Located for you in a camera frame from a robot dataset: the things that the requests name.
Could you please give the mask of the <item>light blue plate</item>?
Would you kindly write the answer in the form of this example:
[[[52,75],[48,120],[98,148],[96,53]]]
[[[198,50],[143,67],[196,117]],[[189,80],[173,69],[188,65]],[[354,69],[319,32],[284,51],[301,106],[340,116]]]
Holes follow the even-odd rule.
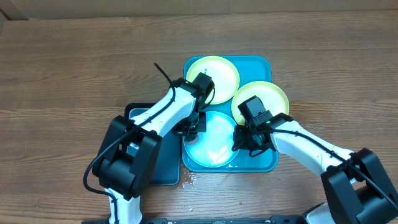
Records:
[[[228,115],[207,111],[205,132],[183,138],[182,161],[195,172],[216,172],[227,167],[238,155],[232,150],[236,122]]]

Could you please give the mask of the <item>yellow-green plate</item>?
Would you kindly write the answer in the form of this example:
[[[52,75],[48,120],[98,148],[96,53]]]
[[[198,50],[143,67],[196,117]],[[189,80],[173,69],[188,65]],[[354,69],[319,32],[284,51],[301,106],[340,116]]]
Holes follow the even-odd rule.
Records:
[[[220,56],[199,58],[188,69],[185,79],[192,82],[199,73],[211,77],[215,84],[205,103],[217,105],[230,100],[237,92],[240,84],[238,69],[228,59]]]
[[[265,109],[269,110],[273,116],[279,113],[289,114],[288,98],[277,85],[265,81],[254,81],[243,85],[233,97],[231,111],[238,125],[245,123],[238,105],[252,96],[257,96]]]

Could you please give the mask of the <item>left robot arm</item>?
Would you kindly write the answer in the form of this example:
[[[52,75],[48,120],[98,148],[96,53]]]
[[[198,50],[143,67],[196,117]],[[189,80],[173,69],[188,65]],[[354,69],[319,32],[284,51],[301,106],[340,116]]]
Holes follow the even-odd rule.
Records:
[[[133,119],[115,117],[110,123],[98,155],[84,178],[92,173],[102,190],[83,185],[90,192],[109,198],[111,213],[105,223],[140,223],[139,197],[149,185],[159,156],[162,138],[169,132],[193,141],[206,131],[203,109],[214,89],[211,77],[200,73],[190,82],[170,82],[169,92],[145,113]]]

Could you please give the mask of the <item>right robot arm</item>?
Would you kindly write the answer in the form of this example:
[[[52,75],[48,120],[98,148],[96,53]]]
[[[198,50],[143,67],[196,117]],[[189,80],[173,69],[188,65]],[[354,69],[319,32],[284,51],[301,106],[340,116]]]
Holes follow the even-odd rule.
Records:
[[[233,149],[285,154],[317,175],[326,202],[304,213],[301,223],[389,223],[397,218],[397,191],[375,153],[353,152],[305,130],[290,116],[242,113]]]

